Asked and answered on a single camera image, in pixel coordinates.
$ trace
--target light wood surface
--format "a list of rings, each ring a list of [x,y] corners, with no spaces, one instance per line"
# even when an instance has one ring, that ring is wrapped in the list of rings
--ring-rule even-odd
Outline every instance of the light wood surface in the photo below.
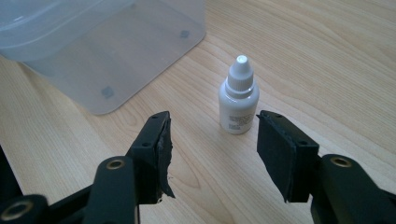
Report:
[[[242,135],[219,126],[218,89],[239,54],[255,68],[257,108],[281,113],[396,193],[396,2],[208,0],[206,37],[117,111],[94,116],[23,65],[0,59],[0,144],[25,194],[57,202],[124,155],[146,119],[169,110],[176,199],[143,223],[312,223],[287,204]]]

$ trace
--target white dropper tip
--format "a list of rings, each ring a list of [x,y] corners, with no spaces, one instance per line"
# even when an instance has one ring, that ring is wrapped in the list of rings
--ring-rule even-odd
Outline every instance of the white dropper tip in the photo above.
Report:
[[[230,67],[228,75],[228,86],[234,91],[247,91],[253,85],[253,69],[248,57],[239,55]]]

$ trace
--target dropper bottle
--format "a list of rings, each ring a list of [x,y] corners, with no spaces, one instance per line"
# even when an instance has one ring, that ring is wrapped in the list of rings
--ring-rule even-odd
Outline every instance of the dropper bottle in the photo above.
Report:
[[[248,57],[239,55],[220,86],[220,125],[228,133],[245,133],[252,126],[260,97],[253,73]]]

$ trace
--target translucent plastic container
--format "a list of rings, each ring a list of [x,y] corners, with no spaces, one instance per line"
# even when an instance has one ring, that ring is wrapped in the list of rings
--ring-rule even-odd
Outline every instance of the translucent plastic container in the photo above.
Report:
[[[105,114],[199,43],[204,15],[204,0],[3,0],[0,54]]]

